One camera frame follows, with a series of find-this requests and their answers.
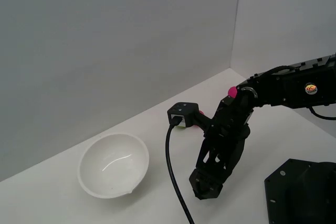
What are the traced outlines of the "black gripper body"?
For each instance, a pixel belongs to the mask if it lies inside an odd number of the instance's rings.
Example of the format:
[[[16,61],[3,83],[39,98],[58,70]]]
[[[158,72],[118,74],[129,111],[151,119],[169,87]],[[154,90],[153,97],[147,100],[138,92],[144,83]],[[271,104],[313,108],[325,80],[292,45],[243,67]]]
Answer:
[[[254,112],[258,94],[252,87],[234,87],[236,95],[230,90],[219,103],[207,129],[207,140],[210,143],[225,138],[236,137]]]

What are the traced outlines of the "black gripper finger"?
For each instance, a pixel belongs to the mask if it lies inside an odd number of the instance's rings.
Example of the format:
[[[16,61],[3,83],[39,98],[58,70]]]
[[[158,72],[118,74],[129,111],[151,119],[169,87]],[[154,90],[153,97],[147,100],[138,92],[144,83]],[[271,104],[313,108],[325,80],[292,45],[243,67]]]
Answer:
[[[224,145],[224,166],[222,184],[226,182],[232,174],[235,166],[239,162],[245,146],[245,140],[228,140]]]
[[[219,148],[204,140],[195,169],[189,177],[196,198],[218,198],[223,188],[223,166],[224,158]]]

